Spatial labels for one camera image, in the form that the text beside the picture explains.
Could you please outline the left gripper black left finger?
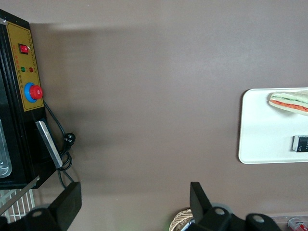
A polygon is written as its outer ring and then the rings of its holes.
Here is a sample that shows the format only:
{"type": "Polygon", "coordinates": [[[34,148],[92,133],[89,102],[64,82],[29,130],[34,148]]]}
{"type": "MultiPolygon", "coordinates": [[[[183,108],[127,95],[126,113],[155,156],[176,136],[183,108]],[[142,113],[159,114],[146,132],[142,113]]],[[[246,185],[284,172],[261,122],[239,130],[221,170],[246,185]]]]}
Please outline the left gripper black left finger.
{"type": "Polygon", "coordinates": [[[26,216],[27,231],[66,231],[82,207],[81,183],[70,183],[48,206],[26,216]]]}

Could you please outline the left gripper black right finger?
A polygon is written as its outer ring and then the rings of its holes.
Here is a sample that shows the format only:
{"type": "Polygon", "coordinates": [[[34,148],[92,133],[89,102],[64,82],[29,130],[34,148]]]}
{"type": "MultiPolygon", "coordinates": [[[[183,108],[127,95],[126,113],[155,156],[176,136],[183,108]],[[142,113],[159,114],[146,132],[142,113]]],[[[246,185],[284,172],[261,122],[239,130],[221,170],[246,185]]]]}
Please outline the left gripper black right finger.
{"type": "Polygon", "coordinates": [[[190,209],[195,223],[190,231],[226,231],[231,214],[221,206],[213,206],[199,182],[190,184],[190,209]]]}

